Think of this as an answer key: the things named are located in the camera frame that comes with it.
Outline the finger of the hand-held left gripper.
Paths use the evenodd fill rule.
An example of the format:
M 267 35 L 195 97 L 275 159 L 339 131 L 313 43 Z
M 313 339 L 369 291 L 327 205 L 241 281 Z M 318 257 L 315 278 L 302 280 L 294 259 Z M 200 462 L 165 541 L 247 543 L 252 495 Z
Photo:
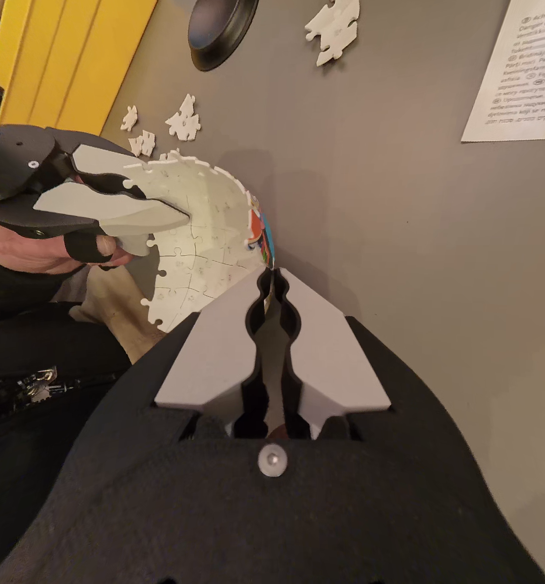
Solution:
M 84 184 L 65 182 L 44 192 L 37 211 L 95 220 L 111 236 L 145 235 L 189 223 L 189 216 L 163 201 L 134 199 L 127 194 L 102 194 Z
M 144 192 L 130 181 L 129 172 L 141 165 L 130 155 L 81 145 L 72 154 L 77 179 L 82 186 L 72 187 L 72 199 L 118 200 L 120 197 L 147 201 Z

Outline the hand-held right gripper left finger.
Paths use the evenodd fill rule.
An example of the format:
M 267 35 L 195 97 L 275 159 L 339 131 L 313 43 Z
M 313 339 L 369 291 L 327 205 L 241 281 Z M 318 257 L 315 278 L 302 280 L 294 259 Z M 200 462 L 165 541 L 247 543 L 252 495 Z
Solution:
M 199 313 L 155 404 L 218 418 L 239 438 L 264 438 L 269 396 L 254 340 L 265 322 L 273 272 L 249 273 Z

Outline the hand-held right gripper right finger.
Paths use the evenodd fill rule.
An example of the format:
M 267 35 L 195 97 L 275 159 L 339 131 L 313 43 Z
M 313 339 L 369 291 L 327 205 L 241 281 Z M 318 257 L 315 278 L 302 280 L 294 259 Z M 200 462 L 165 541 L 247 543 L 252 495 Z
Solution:
M 317 439 L 326 421 L 391 407 L 342 311 L 284 268 L 275 271 L 288 336 L 281 391 L 288 437 Z

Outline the partly built puzzle ball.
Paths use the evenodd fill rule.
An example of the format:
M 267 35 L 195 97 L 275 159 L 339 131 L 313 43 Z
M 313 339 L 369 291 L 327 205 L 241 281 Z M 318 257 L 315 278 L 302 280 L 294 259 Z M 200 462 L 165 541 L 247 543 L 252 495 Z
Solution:
M 249 273 L 275 267 L 263 209 L 228 171 L 170 151 L 158 161 L 126 165 L 124 173 L 148 199 L 189 216 L 147 242 L 159 252 L 159 264 L 153 296 L 141 304 L 158 330 L 170 332 Z

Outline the small joined puzzle piece cluster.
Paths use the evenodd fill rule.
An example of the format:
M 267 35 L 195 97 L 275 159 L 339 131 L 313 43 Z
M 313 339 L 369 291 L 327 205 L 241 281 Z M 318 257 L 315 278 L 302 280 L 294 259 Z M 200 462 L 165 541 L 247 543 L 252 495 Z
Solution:
M 340 59 L 344 49 L 356 40 L 359 14 L 360 1 L 333 1 L 331 5 L 324 5 L 305 25 L 306 41 L 320 39 L 317 67 Z

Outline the black round ball stand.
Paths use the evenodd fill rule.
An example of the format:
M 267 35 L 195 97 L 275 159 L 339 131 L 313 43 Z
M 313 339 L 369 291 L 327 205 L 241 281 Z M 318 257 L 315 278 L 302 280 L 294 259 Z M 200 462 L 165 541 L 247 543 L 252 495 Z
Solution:
M 222 65 L 247 33 L 258 1 L 196 1 L 188 23 L 188 45 L 195 68 Z

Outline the person's left hand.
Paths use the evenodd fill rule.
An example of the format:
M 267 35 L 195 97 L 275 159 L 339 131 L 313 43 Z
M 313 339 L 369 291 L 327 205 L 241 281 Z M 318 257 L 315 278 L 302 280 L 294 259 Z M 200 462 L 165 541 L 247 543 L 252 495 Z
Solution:
M 63 237 L 30 239 L 0 226 L 0 265 L 23 273 L 66 274 L 84 264 L 71 258 Z

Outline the person's beige trouser leg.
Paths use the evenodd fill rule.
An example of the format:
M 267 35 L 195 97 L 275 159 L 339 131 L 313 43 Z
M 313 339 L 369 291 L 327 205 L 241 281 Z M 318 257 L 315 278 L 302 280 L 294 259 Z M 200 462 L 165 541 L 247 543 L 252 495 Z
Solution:
M 148 321 L 143 299 L 126 267 L 104 271 L 95 266 L 87 276 L 84 302 L 69 315 L 77 322 L 106 326 L 135 364 L 167 335 Z

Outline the yellow plastic bin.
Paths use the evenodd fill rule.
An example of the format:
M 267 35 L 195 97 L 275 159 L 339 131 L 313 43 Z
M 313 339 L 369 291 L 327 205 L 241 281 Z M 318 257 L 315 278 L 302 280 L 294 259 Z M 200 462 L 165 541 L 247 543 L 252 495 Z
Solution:
M 157 1 L 0 1 L 0 126 L 101 135 Z

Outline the person's black clothing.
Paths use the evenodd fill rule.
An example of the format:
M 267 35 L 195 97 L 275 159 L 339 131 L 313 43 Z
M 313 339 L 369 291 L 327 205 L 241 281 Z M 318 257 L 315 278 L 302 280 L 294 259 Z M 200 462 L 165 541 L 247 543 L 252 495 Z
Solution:
M 0 564 L 34 520 L 89 416 L 130 368 L 104 325 L 77 322 L 77 303 L 54 303 L 66 274 L 0 265 Z M 74 389 L 24 404 L 19 382 L 57 366 Z

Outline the white instruction leaflet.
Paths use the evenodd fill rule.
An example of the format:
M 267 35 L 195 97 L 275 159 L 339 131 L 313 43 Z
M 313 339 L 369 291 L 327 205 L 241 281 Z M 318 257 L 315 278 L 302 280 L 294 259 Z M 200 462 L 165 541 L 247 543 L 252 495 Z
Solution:
M 510 1 L 461 142 L 545 140 L 545 1 Z

